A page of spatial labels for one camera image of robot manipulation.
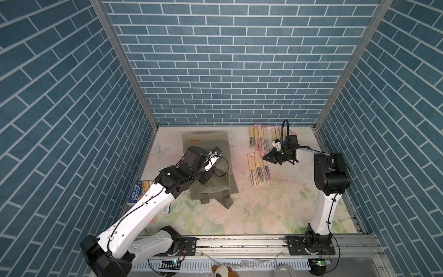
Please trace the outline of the brown folding fan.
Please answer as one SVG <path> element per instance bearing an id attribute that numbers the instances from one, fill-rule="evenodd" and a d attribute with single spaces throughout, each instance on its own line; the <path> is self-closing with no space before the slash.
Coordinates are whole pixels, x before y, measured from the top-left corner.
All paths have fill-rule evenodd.
<path id="1" fill-rule="evenodd" d="M 257 127 L 257 149 L 258 150 L 265 150 L 263 128 L 260 126 Z"/>

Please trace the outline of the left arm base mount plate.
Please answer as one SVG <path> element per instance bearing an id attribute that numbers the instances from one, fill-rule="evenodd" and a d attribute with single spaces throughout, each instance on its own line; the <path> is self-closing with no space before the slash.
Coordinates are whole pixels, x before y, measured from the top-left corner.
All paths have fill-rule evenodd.
<path id="1" fill-rule="evenodd" d="M 197 238 L 196 237 L 182 237 L 180 241 L 174 240 L 170 249 L 165 252 L 156 255 L 156 257 L 166 257 L 166 256 L 195 256 L 197 248 Z"/>

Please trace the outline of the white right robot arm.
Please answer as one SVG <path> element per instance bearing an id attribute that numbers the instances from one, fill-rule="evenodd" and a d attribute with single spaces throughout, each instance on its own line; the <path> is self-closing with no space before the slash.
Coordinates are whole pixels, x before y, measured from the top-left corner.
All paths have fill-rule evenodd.
<path id="1" fill-rule="evenodd" d="M 263 161 L 282 165 L 306 163 L 313 169 L 317 203 L 313 219 L 304 235 L 287 235 L 283 241 L 290 255 L 334 255 L 332 220 L 338 202 L 350 185 L 350 174 L 341 153 L 329 153 L 300 145 L 296 135 L 272 142 L 272 150 Z"/>

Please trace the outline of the olive green canvas tote bag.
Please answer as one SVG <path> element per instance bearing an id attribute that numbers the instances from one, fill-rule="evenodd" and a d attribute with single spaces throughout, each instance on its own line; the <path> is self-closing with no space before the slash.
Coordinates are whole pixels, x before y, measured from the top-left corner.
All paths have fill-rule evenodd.
<path id="1" fill-rule="evenodd" d="M 196 132 L 182 136 L 183 149 L 191 146 L 203 148 L 206 152 L 219 147 L 222 151 L 217 160 L 215 169 L 205 174 L 190 187 L 192 200 L 199 200 L 201 204 L 208 204 L 216 200 L 224 208 L 229 209 L 233 205 L 232 194 L 238 193 L 238 187 L 233 173 L 233 162 L 227 132 Z"/>

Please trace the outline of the black patterned bamboo folding fan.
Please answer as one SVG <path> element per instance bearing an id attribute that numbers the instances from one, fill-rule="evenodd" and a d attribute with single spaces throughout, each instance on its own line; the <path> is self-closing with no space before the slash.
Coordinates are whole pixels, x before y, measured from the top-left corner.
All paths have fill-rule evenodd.
<path id="1" fill-rule="evenodd" d="M 255 135 L 254 135 L 254 127 L 250 126 L 248 130 L 248 142 L 249 149 L 255 150 Z"/>

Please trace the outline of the purple folding fan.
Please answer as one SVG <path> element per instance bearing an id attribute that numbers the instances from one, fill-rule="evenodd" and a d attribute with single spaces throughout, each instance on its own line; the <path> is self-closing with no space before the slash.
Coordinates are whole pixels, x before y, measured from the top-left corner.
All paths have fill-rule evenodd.
<path id="1" fill-rule="evenodd" d="M 282 134 L 281 134 L 281 129 L 280 128 L 276 128 L 275 129 L 275 136 L 276 136 L 276 139 L 282 141 Z"/>

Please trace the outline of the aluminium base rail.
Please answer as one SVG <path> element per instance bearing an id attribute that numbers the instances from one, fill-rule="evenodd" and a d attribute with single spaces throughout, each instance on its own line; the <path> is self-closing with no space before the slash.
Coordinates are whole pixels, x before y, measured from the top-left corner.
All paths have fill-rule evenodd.
<path id="1" fill-rule="evenodd" d="M 337 269 L 345 259 L 371 258 L 383 277 L 393 277 L 392 266 L 377 242 L 374 235 L 348 234 L 334 235 L 335 255 L 291 256 L 283 238 L 287 235 L 203 235 L 197 236 L 195 256 L 206 257 L 215 261 L 221 259 L 249 259 L 254 263 L 263 260 L 276 262 L 283 255 L 294 259 L 306 259 L 315 273 L 324 275 L 327 271 Z"/>

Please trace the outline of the second-row bamboo folding fan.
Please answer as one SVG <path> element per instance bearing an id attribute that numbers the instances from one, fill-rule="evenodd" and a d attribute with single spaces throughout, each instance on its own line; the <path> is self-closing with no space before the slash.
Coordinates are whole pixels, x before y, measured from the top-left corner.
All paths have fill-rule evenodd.
<path id="1" fill-rule="evenodd" d="M 254 162 L 256 165 L 258 183 L 260 184 L 266 183 L 266 177 L 263 171 L 263 166 L 262 163 L 260 162 L 260 157 L 257 152 L 254 153 Z"/>

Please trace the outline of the white blue small box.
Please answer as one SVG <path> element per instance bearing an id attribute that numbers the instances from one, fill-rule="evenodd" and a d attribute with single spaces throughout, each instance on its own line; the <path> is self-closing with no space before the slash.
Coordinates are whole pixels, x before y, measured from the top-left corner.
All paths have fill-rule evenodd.
<path id="1" fill-rule="evenodd" d="M 165 208 L 163 208 L 163 209 L 159 212 L 159 214 L 169 214 L 170 211 L 171 211 L 171 205 L 169 204 L 169 205 L 167 205 Z"/>

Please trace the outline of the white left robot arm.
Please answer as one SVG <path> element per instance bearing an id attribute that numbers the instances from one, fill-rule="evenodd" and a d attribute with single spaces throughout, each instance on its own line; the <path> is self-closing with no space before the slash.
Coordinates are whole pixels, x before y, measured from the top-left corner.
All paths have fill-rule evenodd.
<path id="1" fill-rule="evenodd" d="M 161 169 L 141 199 L 108 229 L 86 236 L 80 246 L 97 277 L 125 277 L 132 266 L 158 254 L 175 253 L 181 236 L 170 226 L 142 240 L 137 236 L 157 214 L 188 190 L 196 177 L 209 173 L 221 151 L 189 147 L 176 165 Z"/>

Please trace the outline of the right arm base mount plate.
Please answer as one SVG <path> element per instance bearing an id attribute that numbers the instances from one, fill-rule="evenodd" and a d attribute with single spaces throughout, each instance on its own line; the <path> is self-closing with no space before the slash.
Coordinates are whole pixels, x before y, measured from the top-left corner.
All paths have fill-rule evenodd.
<path id="1" fill-rule="evenodd" d="M 318 256 L 321 254 L 332 256 L 336 254 L 331 235 L 314 237 L 288 235 L 283 238 L 283 241 L 287 244 L 291 256 Z"/>

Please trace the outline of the pink folding fan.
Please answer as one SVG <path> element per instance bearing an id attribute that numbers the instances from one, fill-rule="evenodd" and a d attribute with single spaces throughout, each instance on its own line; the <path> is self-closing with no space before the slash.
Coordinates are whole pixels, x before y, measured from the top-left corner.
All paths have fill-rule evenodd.
<path id="1" fill-rule="evenodd" d="M 261 142 L 260 142 L 260 133 L 257 126 L 253 127 L 253 133 L 254 133 L 254 148 L 255 150 L 259 151 L 261 150 Z"/>

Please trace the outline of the blue illustrated book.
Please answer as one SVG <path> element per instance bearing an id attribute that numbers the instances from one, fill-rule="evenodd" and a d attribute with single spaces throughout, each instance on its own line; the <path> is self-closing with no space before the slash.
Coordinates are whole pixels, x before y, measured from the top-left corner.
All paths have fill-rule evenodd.
<path id="1" fill-rule="evenodd" d="M 147 193 L 152 184 L 152 180 L 137 181 L 131 190 L 127 205 L 135 205 Z"/>

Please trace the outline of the brown plush toy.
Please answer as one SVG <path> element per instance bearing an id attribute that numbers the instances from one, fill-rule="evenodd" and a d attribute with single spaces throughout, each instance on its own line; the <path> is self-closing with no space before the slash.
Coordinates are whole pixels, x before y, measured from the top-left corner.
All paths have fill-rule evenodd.
<path id="1" fill-rule="evenodd" d="M 214 277 L 239 277 L 239 275 L 226 265 L 214 265 L 212 267 Z"/>

